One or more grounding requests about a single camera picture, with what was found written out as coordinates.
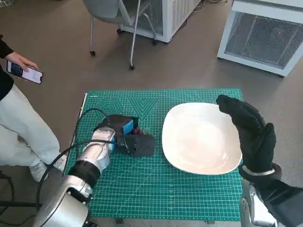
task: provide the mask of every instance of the grid pattern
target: grid pattern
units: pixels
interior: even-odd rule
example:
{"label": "grid pattern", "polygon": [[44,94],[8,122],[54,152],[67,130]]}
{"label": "grid pattern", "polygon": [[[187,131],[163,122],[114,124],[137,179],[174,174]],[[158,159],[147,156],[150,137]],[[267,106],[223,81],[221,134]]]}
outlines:
{"label": "grid pattern", "polygon": [[[161,147],[167,112],[186,102],[215,103],[219,94],[242,99],[239,89],[90,91],[83,111],[102,108],[107,114],[140,117],[140,127],[156,139],[153,157],[111,155],[94,188],[89,208],[93,217],[238,221],[241,177],[195,175],[174,168]],[[104,117],[89,113],[79,125],[79,141],[91,138]],[[67,170],[75,163],[70,153]]]}
{"label": "grid pattern", "polygon": [[[157,34],[163,35],[163,7],[162,0],[151,0],[149,10],[146,11]],[[145,17],[139,17],[138,28],[150,31],[151,27]]]}
{"label": "grid pattern", "polygon": [[302,24],[237,12],[225,53],[284,69],[302,42]]}

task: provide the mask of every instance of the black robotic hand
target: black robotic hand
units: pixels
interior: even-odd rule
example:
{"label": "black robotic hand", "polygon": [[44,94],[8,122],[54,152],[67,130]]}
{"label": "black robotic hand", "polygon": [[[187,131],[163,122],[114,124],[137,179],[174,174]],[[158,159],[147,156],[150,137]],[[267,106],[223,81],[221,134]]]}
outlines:
{"label": "black robotic hand", "polygon": [[272,170],[276,145],[274,125],[265,124],[258,110],[246,102],[225,95],[219,95],[216,102],[238,129],[244,165],[253,173]]}

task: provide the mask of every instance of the blue tape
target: blue tape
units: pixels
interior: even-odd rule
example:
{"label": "blue tape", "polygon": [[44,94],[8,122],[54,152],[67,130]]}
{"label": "blue tape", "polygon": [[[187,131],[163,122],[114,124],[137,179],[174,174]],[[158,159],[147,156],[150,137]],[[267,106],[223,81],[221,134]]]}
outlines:
{"label": "blue tape", "polygon": [[131,120],[128,124],[123,126],[124,135],[129,134],[134,128],[134,121]]}

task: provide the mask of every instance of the floor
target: floor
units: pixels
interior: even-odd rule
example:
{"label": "floor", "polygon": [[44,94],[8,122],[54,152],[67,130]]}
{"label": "floor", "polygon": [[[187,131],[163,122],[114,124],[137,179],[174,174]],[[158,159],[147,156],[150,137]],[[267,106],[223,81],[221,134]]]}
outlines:
{"label": "floor", "polygon": [[[0,32],[18,53],[35,61],[45,73],[42,85],[15,79],[19,89],[49,124],[62,149],[69,146],[85,92],[90,89],[161,89],[239,87],[244,99],[260,110],[276,128],[275,162],[283,180],[303,187],[303,65],[291,75],[277,75],[216,57],[224,24],[231,8],[207,4],[194,13],[169,45],[152,46],[139,37],[136,70],[128,70],[131,35],[118,37],[116,26],[95,23],[96,57],[89,55],[89,14],[81,0],[19,0],[0,9]],[[25,167],[2,166],[13,177],[17,199],[34,201],[37,184]],[[53,171],[43,188],[51,190],[60,173]],[[0,182],[0,192],[9,199],[9,188]],[[1,217],[20,222],[34,209],[11,208]],[[99,219],[100,226],[114,226]],[[125,226],[206,226],[204,222],[127,220]],[[29,221],[23,225],[31,226]],[[216,223],[214,226],[240,226]]]}

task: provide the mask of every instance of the chair leg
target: chair leg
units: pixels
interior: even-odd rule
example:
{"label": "chair leg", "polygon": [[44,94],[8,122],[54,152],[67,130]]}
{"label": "chair leg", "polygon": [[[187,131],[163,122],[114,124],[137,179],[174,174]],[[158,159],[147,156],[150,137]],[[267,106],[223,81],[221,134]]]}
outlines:
{"label": "chair leg", "polygon": [[153,33],[153,39],[156,40],[156,30],[152,25],[152,21],[151,21],[150,17],[146,13],[142,13],[142,15],[145,16],[146,19],[148,20],[148,23],[149,23],[152,33]]}
{"label": "chair leg", "polygon": [[91,15],[91,19],[90,19],[90,55],[91,56],[95,56],[96,53],[95,51],[93,51],[93,35],[94,35],[94,17]]}
{"label": "chair leg", "polygon": [[138,27],[140,4],[141,4],[141,0],[138,0],[137,13],[136,13],[136,18],[135,18],[135,22],[134,22],[134,35],[133,35],[133,43],[132,43],[132,50],[131,50],[130,66],[129,66],[131,70],[134,70],[134,63],[133,63],[134,44],[135,44],[135,41],[136,41],[136,33],[137,33],[137,27]]}

